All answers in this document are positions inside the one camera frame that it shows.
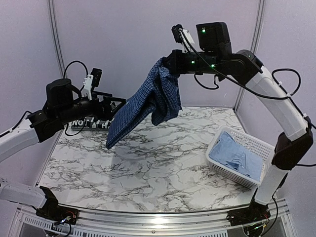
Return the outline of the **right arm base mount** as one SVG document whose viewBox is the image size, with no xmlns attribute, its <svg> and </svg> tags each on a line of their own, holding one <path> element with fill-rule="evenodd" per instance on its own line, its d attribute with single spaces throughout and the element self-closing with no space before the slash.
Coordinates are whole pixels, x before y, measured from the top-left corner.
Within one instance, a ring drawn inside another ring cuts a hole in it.
<svg viewBox="0 0 316 237">
<path fill-rule="evenodd" d="M 259 204 L 252 198 L 248 207 L 230 210 L 226 218 L 231 226 L 237 226 L 267 220 L 270 216 L 268 205 Z"/>
</svg>

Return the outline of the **blue checked long sleeve shirt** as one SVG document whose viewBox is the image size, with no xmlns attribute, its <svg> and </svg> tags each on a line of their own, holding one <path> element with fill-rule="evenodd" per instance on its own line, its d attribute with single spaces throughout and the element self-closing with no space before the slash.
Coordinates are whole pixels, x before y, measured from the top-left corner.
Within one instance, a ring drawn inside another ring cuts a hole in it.
<svg viewBox="0 0 316 237">
<path fill-rule="evenodd" d="M 166 57 L 160 58 L 137 92 L 115 114 L 109 127 L 106 148 L 112 148 L 149 114 L 155 126 L 176 118 L 182 110 L 179 76 L 170 73 L 166 67 Z"/>
</svg>

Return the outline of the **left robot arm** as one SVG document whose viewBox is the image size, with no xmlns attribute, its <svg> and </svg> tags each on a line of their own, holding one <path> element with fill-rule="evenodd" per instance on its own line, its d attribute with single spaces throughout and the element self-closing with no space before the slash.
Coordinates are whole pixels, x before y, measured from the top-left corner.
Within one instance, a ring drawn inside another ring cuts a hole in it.
<svg viewBox="0 0 316 237">
<path fill-rule="evenodd" d="M 14 127 L 0 135 L 0 160 L 48 140 L 73 121 L 86 117 L 111 121 L 126 100 L 94 92 L 92 84 L 91 75 L 84 79 L 82 90 L 73 86 L 70 79 L 57 79 L 48 84 L 43 109 L 26 112 Z"/>
</svg>

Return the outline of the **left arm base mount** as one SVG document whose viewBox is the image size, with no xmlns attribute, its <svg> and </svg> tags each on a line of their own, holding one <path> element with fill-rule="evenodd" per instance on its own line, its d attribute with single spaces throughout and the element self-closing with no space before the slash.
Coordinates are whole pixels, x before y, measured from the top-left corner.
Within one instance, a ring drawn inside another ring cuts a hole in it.
<svg viewBox="0 0 316 237">
<path fill-rule="evenodd" d="M 61 206 L 57 197 L 53 192 L 47 188 L 40 186 L 39 187 L 43 192 L 46 198 L 43 207 L 35 208 L 36 215 L 54 221 L 62 221 L 63 219 L 70 217 L 69 223 L 75 225 L 77 222 L 79 210 L 71 207 Z"/>
</svg>

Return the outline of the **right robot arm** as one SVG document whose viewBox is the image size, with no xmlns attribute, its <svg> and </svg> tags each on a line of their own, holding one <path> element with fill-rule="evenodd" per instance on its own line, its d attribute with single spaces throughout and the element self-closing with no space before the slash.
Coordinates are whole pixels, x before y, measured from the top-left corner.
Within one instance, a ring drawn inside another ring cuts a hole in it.
<svg viewBox="0 0 316 237">
<path fill-rule="evenodd" d="M 282 127 L 272 164 L 261 185 L 255 191 L 244 216 L 255 221 L 264 213 L 281 182 L 312 146 L 312 123 L 298 109 L 291 94 L 277 82 L 273 74 L 249 50 L 232 52 L 228 27 L 224 22 L 196 26 L 200 51 L 188 30 L 178 24 L 172 33 L 181 50 L 173 50 L 165 65 L 173 74 L 214 74 L 219 80 L 228 79 L 247 90 L 262 102 Z"/>
</svg>

